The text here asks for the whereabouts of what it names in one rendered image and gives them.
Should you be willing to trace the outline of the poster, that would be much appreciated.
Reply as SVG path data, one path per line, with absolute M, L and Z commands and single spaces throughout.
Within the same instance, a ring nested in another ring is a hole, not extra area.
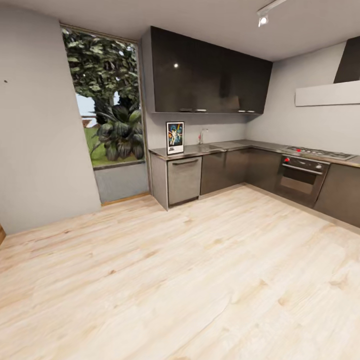
M 166 122 L 166 154 L 184 153 L 185 121 Z

